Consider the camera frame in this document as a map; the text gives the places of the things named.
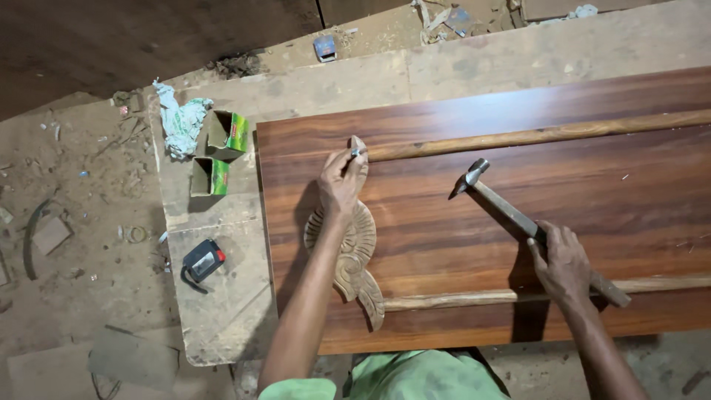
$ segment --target person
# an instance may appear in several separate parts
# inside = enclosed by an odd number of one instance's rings
[[[279,320],[258,381],[260,400],[332,399],[336,385],[309,379],[326,322],[336,257],[357,202],[365,157],[349,149],[328,156],[318,179],[324,225],[303,275]],[[580,353],[592,398],[647,399],[605,331],[589,299],[590,262],[568,227],[539,221],[547,253],[528,239],[535,272],[561,309]],[[353,368],[350,399],[508,399],[485,364],[439,350],[373,353]]]

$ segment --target wooden molding strip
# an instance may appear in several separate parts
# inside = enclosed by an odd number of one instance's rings
[[[711,286],[711,275],[687,275],[679,277],[637,278],[613,280],[625,293],[658,292],[663,290],[706,288]],[[482,290],[478,292],[445,293],[441,295],[417,295],[402,298],[386,298],[385,311],[429,310],[433,308],[468,307],[504,302],[546,300],[541,294],[518,294],[511,289]]]
[[[459,139],[383,144],[368,148],[368,161],[379,162],[391,159],[428,157],[439,154],[470,152],[497,147],[523,146],[563,140],[586,139],[627,133],[652,132],[679,127],[711,124],[711,110],[669,112],[617,120],[578,122],[537,130],[462,137]]]

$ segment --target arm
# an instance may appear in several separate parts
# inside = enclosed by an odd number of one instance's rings
[[[332,153],[319,177],[324,225],[296,290],[279,319],[262,366],[257,393],[275,382],[310,375],[324,335],[336,258],[358,202],[356,177],[365,157],[359,155],[351,159],[350,149]]]
[[[590,262],[570,228],[546,221],[538,224],[547,233],[545,250],[533,239],[528,247],[538,279],[565,316],[580,352],[593,399],[647,400],[648,397],[622,358],[589,297]]]

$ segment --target green cardboard box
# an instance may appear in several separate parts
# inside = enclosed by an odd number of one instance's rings
[[[193,158],[193,181],[190,196],[224,196],[227,194],[227,177],[230,166],[210,157]]]
[[[238,158],[247,152],[249,128],[249,122],[236,112],[210,110],[199,134],[203,154],[221,160]]]

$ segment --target black tape measure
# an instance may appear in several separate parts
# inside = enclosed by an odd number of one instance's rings
[[[180,279],[191,288],[204,295],[208,291],[197,284],[205,280],[211,273],[215,272],[225,262],[225,254],[212,239],[205,239],[198,244],[185,258],[183,258],[183,269],[180,271]]]

